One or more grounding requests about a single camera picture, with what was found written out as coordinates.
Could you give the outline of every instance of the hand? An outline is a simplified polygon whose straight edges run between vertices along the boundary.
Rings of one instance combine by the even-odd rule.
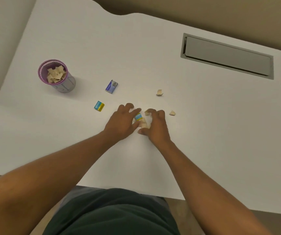
[[[114,140],[117,140],[117,142],[131,135],[139,125],[138,121],[134,124],[132,124],[132,121],[141,109],[138,108],[129,112],[129,110],[133,108],[134,105],[132,103],[127,103],[125,106],[120,105],[104,128],[107,135],[110,135]]]
[[[150,128],[141,128],[138,130],[139,134],[148,136],[150,141],[159,147],[165,143],[170,143],[171,138],[166,125],[166,113],[163,110],[148,109],[147,112],[151,113],[152,122]]]

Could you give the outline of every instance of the finger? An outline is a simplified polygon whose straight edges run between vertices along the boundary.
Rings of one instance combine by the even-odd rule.
[[[159,115],[160,118],[165,119],[166,118],[166,113],[164,110],[158,110],[157,114]]]
[[[140,111],[141,111],[141,108],[137,108],[137,109],[133,110],[131,112],[131,116],[133,116],[133,118],[134,118]]]
[[[124,110],[129,112],[130,109],[133,109],[134,105],[132,103],[127,103],[124,107]]]
[[[152,118],[158,117],[157,111],[155,109],[148,109],[146,111],[151,113]]]
[[[138,128],[139,121],[136,121],[134,124],[132,124],[133,132]]]
[[[119,105],[118,111],[123,111],[124,110],[124,105]]]
[[[148,128],[141,128],[138,130],[139,134],[148,136],[149,129]]]

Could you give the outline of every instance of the person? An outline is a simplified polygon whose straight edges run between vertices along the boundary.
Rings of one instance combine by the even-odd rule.
[[[125,189],[73,189],[112,146],[138,127],[141,111],[127,103],[99,134],[39,158],[0,177],[0,234],[27,235],[64,196],[44,235],[179,234],[166,202]],[[163,110],[148,109],[151,127],[139,134],[157,147],[205,234],[270,235],[254,214],[172,142]]]

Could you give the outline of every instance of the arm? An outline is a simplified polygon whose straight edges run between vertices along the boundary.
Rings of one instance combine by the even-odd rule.
[[[163,110],[149,109],[150,129],[142,128],[158,148],[206,234],[271,235],[254,214],[224,188],[200,170],[171,141]]]
[[[99,134],[1,176],[0,234],[30,234],[109,148],[138,127],[132,120],[140,109],[131,108],[120,105]]]

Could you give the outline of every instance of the forearm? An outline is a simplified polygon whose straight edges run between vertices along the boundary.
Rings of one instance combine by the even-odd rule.
[[[158,149],[207,234],[270,234],[248,208],[202,172],[173,143]]]
[[[101,132],[0,177],[0,216],[12,213],[11,219],[21,220],[22,233],[16,234],[27,234],[114,144]],[[4,221],[9,228],[12,221]]]

